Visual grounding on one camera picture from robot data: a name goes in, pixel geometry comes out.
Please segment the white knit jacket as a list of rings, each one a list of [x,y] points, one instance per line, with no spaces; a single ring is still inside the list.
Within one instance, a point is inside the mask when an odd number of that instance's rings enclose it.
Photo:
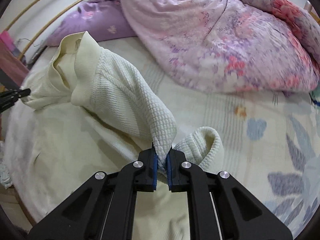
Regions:
[[[97,171],[113,173],[154,146],[159,168],[170,148],[212,173],[224,149],[201,124],[203,93],[161,78],[161,92],[139,72],[141,49],[127,61],[88,33],[69,35],[23,83],[31,95],[10,111],[4,161],[31,217],[41,221]]]

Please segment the pink red towel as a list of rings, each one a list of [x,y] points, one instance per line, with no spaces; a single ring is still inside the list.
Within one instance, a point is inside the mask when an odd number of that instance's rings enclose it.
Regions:
[[[1,85],[7,89],[20,88],[28,68],[18,60],[20,51],[7,31],[1,32]]]

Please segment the striped teal pillow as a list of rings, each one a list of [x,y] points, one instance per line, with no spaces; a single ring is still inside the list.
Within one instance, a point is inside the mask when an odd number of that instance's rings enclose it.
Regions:
[[[313,91],[310,92],[309,95],[313,105],[319,108],[320,107],[320,83]]]

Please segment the purple floral quilt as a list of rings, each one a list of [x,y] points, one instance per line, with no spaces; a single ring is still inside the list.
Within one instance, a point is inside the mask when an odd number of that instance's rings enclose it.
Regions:
[[[311,92],[319,25],[289,0],[87,0],[48,37],[138,37],[180,85],[203,92]]]

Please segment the upper wooden rail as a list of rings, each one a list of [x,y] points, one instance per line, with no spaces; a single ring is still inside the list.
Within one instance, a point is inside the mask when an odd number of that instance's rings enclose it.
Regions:
[[[32,1],[27,7],[25,7],[11,22],[10,24],[4,29],[8,31],[31,7],[33,7],[36,3],[41,0],[34,0]]]

